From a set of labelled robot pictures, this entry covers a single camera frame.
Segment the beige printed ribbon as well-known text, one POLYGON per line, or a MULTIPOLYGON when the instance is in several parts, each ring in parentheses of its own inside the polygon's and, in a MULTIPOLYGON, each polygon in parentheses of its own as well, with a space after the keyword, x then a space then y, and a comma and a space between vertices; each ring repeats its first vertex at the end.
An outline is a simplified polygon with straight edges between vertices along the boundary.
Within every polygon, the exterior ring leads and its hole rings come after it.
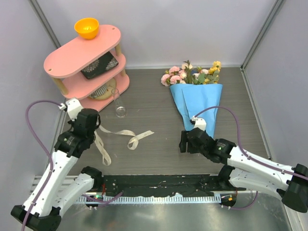
POLYGON ((99 125, 98 130, 94 132, 94 135, 94 144, 102 156, 102 164, 104 166, 109 166, 112 163, 112 157, 117 158, 117 155, 110 155, 108 151, 114 151, 116 149, 116 145, 120 145, 120 147, 126 148, 127 150, 136 150, 140 140, 154 135, 154 132, 148 130, 140 134, 136 134, 127 129, 112 132, 104 128, 102 125, 99 125))

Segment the flower bouquet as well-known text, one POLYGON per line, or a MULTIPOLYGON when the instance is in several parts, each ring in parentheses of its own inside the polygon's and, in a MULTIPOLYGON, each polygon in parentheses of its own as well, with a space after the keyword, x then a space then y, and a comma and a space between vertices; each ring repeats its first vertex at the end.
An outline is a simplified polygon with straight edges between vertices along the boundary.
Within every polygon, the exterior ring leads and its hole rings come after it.
POLYGON ((176 84, 206 85, 218 84, 221 71, 221 62, 214 61, 209 69, 201 66, 193 67, 189 60, 179 66, 167 69, 161 77, 161 84, 172 86, 176 84))

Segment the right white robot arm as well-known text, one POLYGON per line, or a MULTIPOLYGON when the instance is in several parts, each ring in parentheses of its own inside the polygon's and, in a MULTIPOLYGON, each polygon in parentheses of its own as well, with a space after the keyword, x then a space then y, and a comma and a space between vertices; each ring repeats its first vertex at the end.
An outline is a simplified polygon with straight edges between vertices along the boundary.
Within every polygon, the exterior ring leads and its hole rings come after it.
POLYGON ((308 168, 302 164, 292 167, 272 162, 226 139, 214 140, 199 128, 182 131, 179 148, 182 153, 200 153, 223 164, 217 178, 223 190, 252 189, 281 199, 294 211, 308 211, 308 168))

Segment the blue wrapping paper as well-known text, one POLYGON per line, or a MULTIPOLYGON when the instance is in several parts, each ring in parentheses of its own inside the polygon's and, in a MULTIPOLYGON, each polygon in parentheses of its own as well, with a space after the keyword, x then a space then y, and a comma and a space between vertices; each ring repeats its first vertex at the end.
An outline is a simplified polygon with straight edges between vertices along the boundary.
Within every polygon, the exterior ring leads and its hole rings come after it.
POLYGON ((175 84, 169 87, 173 100, 182 116, 185 130, 193 129, 190 119, 204 109, 217 107, 220 103, 221 84, 175 84))

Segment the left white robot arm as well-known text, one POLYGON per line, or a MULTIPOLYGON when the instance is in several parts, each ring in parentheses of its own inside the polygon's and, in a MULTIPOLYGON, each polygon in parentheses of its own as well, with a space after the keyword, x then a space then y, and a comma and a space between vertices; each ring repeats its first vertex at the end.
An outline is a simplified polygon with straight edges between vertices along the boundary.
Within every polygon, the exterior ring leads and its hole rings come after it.
POLYGON ((94 143, 100 116, 94 109, 82 109, 70 123, 72 129, 59 135, 52 162, 35 190, 22 205, 15 205, 11 210, 17 221, 34 231, 57 230, 65 212, 82 194, 102 188, 102 172, 85 167, 65 190, 59 192, 68 172, 94 143))

